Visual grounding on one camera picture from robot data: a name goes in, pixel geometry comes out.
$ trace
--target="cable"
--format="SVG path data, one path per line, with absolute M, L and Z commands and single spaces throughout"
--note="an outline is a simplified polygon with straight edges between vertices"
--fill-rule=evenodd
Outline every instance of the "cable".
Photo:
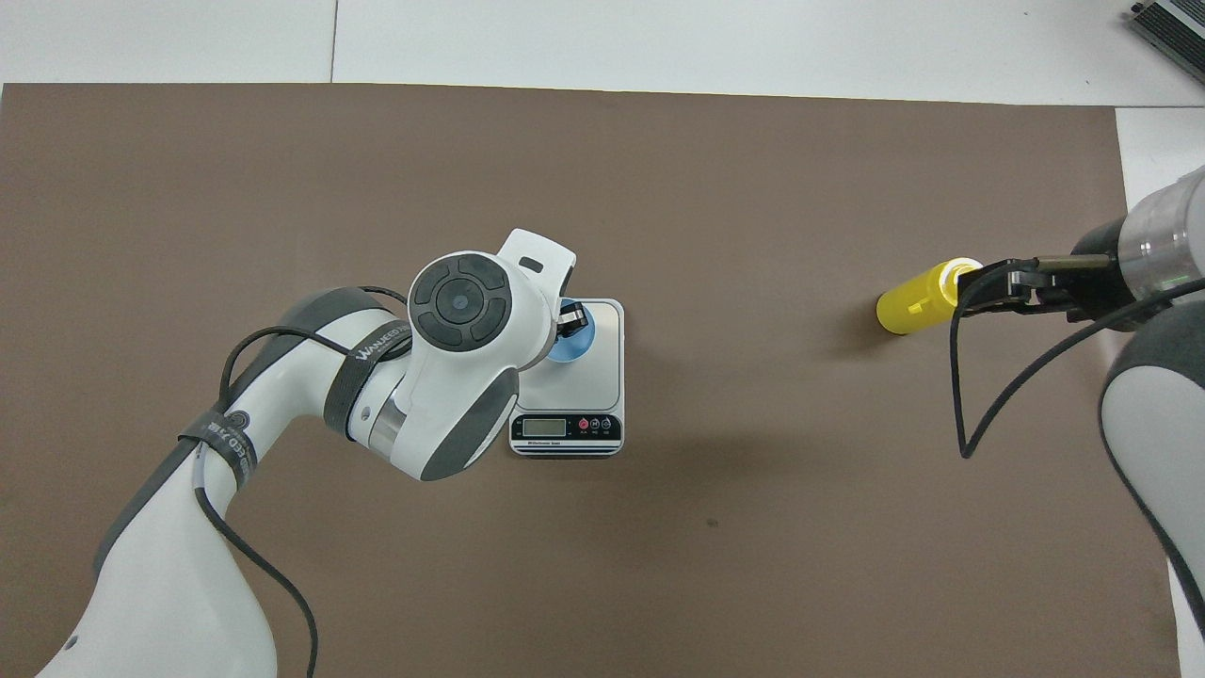
M 372 287 L 371 284 L 368 284 L 368 285 L 360 287 L 360 289 L 363 289 L 364 291 L 368 291 L 370 294 L 384 294 L 386 296 L 393 296 L 394 299 L 398 299 L 399 301 L 401 301 L 402 305 L 405 305 L 405 306 L 410 305 L 410 302 L 406 301 L 406 296 L 405 295 L 402 295 L 399 291 L 394 291 L 393 289 L 389 289 L 388 287 Z
M 222 384 L 218 388 L 218 402 L 217 406 L 214 406 L 216 411 L 225 412 L 230 409 L 230 405 L 233 401 L 233 396 L 230 394 L 231 389 L 230 376 L 234 372 L 234 364 L 235 361 L 239 360 L 239 355 L 242 354 L 242 352 L 246 350 L 247 347 L 258 342 L 259 338 L 272 334 L 287 334 L 290 336 L 301 336 L 304 338 L 310 338 L 310 341 L 317 342 L 323 347 L 333 352 L 337 352 L 345 356 L 351 354 L 349 349 L 346 349 L 336 344 L 335 342 L 330 341 L 330 338 L 327 338 L 322 334 L 318 334 L 317 331 L 312 331 L 310 329 L 302 329 L 300 326 L 287 326 L 287 325 L 274 325 L 274 326 L 265 326 L 263 329 L 257 329 L 255 331 L 252 331 L 251 334 L 245 336 L 243 341 L 239 342 L 239 346 L 235 347 L 234 350 L 230 352 L 230 355 L 227 358 L 225 366 L 223 366 L 222 369 Z
M 313 678 L 315 667 L 318 666 L 318 623 L 315 621 L 313 611 L 310 609 L 310 603 L 306 602 L 305 596 L 301 591 L 289 582 L 280 570 L 268 562 L 268 559 L 255 553 L 255 549 L 251 548 L 251 544 L 245 542 L 234 529 L 221 517 L 218 512 L 213 508 L 210 502 L 208 495 L 205 494 L 205 450 L 207 446 L 204 443 L 196 447 L 196 458 L 193 461 L 193 495 L 196 497 L 196 505 L 201 507 L 201 513 L 208 519 L 210 525 L 214 530 L 222 533 L 234 548 L 239 549 L 242 555 L 247 556 L 247 560 L 255 564 L 260 570 L 268 573 L 269 577 L 276 580 L 289 596 L 293 597 L 293 602 L 301 608 L 301 614 L 305 615 L 306 626 L 310 630 L 310 664 L 306 667 L 306 678 Z
M 959 297 L 958 306 L 954 308 L 954 316 L 953 318 L 951 318 L 950 379 L 954 397 L 954 429 L 958 432 L 958 452 L 963 459 L 970 459 L 971 455 L 975 454 L 975 449 L 978 447 L 980 441 L 983 440 L 983 435 L 987 434 L 988 426 L 992 425 L 992 421 L 995 420 L 995 417 L 1000 413 L 1001 409 L 1004 409 L 1004 406 L 1005 403 L 1009 402 L 1009 399 L 1011 399 L 1013 394 L 1016 394 L 1025 384 L 1025 382 L 1029 381 L 1030 377 L 1033 377 L 1034 375 L 1038 373 L 1038 371 L 1050 365 L 1051 361 L 1066 353 L 1068 349 L 1075 347 L 1076 344 L 1083 342 L 1084 338 L 1087 338 L 1088 336 L 1097 334 L 1101 329 L 1105 329 L 1118 320 L 1128 319 L 1131 316 L 1139 314 L 1154 306 L 1166 303 L 1178 296 L 1183 296 L 1186 294 L 1192 294 L 1193 291 L 1199 291 L 1201 289 L 1205 289 L 1205 277 L 1194 279 L 1192 282 L 1185 282 L 1182 284 L 1177 284 L 1171 289 L 1159 291 L 1158 294 L 1153 294 L 1151 296 L 1147 296 L 1146 299 L 1133 301 L 1112 312 L 1109 312 L 1101 316 L 1100 319 L 1097 319 L 1092 324 L 1063 338 L 1062 342 L 1059 342 L 1058 344 L 1052 347 L 1048 352 L 1039 356 L 1038 360 L 1029 364 L 1029 366 L 1025 370 L 1021 371 L 1021 373 L 1017 375 L 1017 377 L 1015 377 L 1012 382 L 1010 382 L 1009 385 L 1004 388 L 1003 391 L 1000 391 L 1000 395 L 995 397 L 991 407 L 988 407 L 987 411 L 984 412 L 983 418 L 980 419 L 980 423 L 975 426 L 975 432 L 971 434 L 970 441 L 966 441 L 966 429 L 963 421 L 962 385 L 958 375 L 958 320 L 962 318 L 963 312 L 965 312 L 966 309 L 966 305 L 974 297 L 975 293 L 986 284 L 986 283 L 984 284 L 980 283 L 982 283 L 984 279 L 994 279 L 995 277 L 999 277 L 999 275 L 1006 275 L 1007 272 L 1012 272 L 1015 270 L 1025 270 L 1031 265 L 1036 266 L 1036 261 L 1038 259 L 1027 259 L 1023 261 L 1017 261 L 1016 264 L 1012 265 L 1001 266 L 1000 269 L 993 270 L 983 275 L 983 277 L 976 279 L 970 284 L 970 287 L 968 287 L 966 294 L 963 294 L 962 297 Z

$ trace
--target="yellow cap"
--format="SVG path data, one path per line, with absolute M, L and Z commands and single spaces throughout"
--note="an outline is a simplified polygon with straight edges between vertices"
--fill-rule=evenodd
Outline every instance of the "yellow cap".
M 875 305 L 878 323 L 890 332 L 911 334 L 948 320 L 958 305 L 958 276 L 981 267 L 975 259 L 950 259 L 883 291 Z

